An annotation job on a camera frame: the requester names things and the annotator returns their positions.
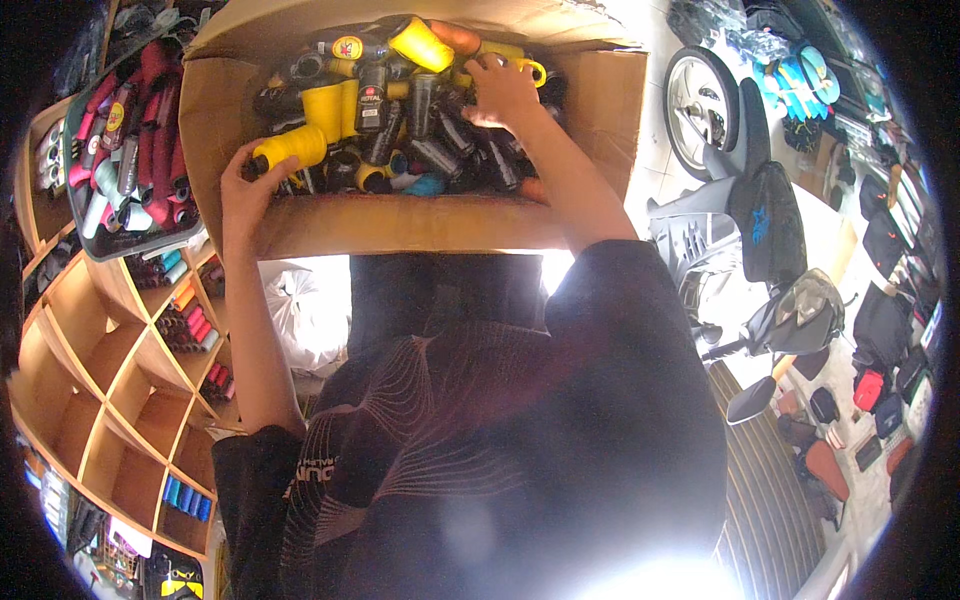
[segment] brown seat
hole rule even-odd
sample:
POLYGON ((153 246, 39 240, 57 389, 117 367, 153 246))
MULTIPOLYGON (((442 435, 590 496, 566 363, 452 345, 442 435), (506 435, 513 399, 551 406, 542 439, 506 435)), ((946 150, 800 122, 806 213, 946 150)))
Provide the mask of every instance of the brown seat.
POLYGON ((847 498, 850 497, 850 488, 847 486, 847 480, 844 479, 829 444, 823 440, 814 442, 806 452, 804 462, 806 469, 814 477, 824 482, 824 485, 836 499, 841 502, 847 501, 847 498))

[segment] black thread spool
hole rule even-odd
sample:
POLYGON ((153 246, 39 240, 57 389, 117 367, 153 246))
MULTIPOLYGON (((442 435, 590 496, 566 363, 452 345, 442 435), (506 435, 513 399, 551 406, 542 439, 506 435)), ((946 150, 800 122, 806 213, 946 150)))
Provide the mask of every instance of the black thread spool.
POLYGON ((407 131, 414 139, 426 139, 433 129, 434 105, 440 99, 440 76, 419 73, 410 78, 410 120, 407 131))
POLYGON ((447 148, 443 142, 433 139, 412 139, 410 148, 434 171, 450 180, 456 180, 464 172, 464 160, 447 148))
POLYGON ((391 100, 387 105, 387 125, 383 131, 373 137, 370 146, 364 151, 363 159, 376 167, 382 167, 390 161, 390 154, 396 144, 396 137, 403 125, 403 103, 391 100))

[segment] yellow thread spool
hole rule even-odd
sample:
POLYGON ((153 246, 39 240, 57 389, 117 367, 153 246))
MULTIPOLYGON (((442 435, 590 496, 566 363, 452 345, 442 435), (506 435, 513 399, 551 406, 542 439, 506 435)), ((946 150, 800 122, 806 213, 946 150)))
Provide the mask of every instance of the yellow thread spool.
POLYGON ((253 149, 252 156, 264 156, 268 170, 290 156, 300 159, 297 170, 320 164, 326 157, 326 135, 317 125, 304 125, 291 132, 274 135, 253 149))
POLYGON ((389 100, 401 100, 410 97, 410 82, 387 82, 387 98, 389 100))
POLYGON ((499 41, 487 41, 483 40, 480 42, 480 50, 477 50, 477 56, 481 54, 486 54, 488 52, 495 52, 496 54, 502 56, 504 59, 522 59, 523 58, 523 48, 519 46, 514 46, 512 44, 504 44, 499 41))
POLYGON ((340 108, 340 135, 353 137, 357 134, 357 94, 360 91, 360 81, 348 79, 340 84, 343 88, 342 107, 340 108))
POLYGON ((344 89, 340 84, 311 87, 300 93, 306 124, 316 125, 324 130, 327 144, 340 141, 343 128, 343 93, 344 89))
POLYGON ((394 150, 390 153, 390 160, 384 165, 383 170, 386 172, 387 177, 393 179, 398 175, 406 173, 408 164, 407 156, 400 150, 394 150))
POLYGON ((473 85, 473 77, 469 73, 454 73, 453 84, 466 89, 473 85))
POLYGON ((357 167, 357 174, 356 174, 357 189, 359 189, 362 192, 372 191, 367 189, 366 182, 367 182, 367 178, 373 175, 374 173, 379 173, 383 177, 383 179, 387 178, 387 170, 384 169, 383 167, 374 167, 373 165, 368 164, 366 162, 361 162, 360 166, 357 167))
POLYGON ((536 87, 542 87, 546 83, 546 69, 543 68, 543 65, 535 60, 530 59, 507 59, 507 62, 510 64, 515 64, 516 68, 523 70, 523 67, 530 65, 534 68, 534 85, 536 87))
POLYGON ((406 27, 387 43, 402 56, 434 73, 453 63, 453 49, 441 42, 417 16, 410 17, 406 27))
POLYGON ((331 73, 340 73, 346 77, 356 77, 357 61, 351 59, 330 59, 326 68, 331 73))

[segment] fingers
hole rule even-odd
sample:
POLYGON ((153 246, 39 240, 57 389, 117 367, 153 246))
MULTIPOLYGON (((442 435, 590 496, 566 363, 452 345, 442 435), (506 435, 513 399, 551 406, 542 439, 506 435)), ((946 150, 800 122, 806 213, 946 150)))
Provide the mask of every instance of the fingers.
POLYGON ((483 73, 483 67, 480 66, 480 63, 474 59, 470 59, 464 63, 464 68, 467 72, 473 76, 474 79, 481 73, 483 73))
POLYGON ((460 114, 461 114, 461 116, 463 116, 465 119, 467 119, 467 120, 468 120, 470 123, 472 123, 473 125, 479 125, 479 123, 478 123, 478 121, 480 121, 480 109, 479 109, 479 108, 477 108, 477 107, 464 107, 464 109, 460 111, 460 114))
POLYGON ((493 69, 495 67, 502 68, 503 65, 500 64, 500 57, 498 57, 493 52, 487 52, 480 55, 479 60, 488 69, 493 69))
POLYGON ((257 185, 268 186, 274 190, 281 181, 296 173, 298 167, 300 167, 300 159, 296 156, 288 156, 257 180, 257 185))
POLYGON ((250 154, 251 152, 253 152, 253 149, 259 146, 260 142, 262 141, 263 141, 263 138, 258 137, 254 141, 248 142, 243 146, 241 146, 240 149, 237 150, 236 154, 233 155, 233 158, 230 159, 230 163, 229 165, 227 165, 227 169, 225 173, 232 173, 232 174, 235 174, 237 177, 239 177, 240 167, 243 165, 244 161, 250 157, 250 154))

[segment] red bag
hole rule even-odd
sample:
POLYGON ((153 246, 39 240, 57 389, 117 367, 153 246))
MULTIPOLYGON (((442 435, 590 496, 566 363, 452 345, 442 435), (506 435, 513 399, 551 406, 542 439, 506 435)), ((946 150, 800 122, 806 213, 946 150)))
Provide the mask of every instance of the red bag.
POLYGON ((876 399, 880 397, 880 391, 883 389, 883 375, 870 371, 863 373, 856 391, 853 392, 853 404, 862 411, 870 411, 876 404, 876 399))

